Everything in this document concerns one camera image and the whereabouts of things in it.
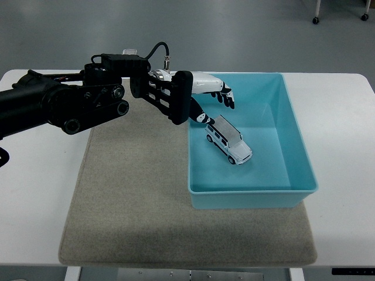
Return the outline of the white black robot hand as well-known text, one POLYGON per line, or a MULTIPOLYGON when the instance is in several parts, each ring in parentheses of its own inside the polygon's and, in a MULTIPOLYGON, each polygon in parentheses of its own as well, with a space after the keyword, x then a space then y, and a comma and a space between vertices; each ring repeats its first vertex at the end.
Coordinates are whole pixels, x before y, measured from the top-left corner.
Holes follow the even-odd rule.
MULTIPOLYGON (((234 95, 232 89, 221 79, 204 72, 192 72, 192 94, 210 94, 219 103, 234 109, 234 95)), ((199 103, 191 97, 189 118, 195 122, 213 125, 215 120, 204 112, 199 103)))

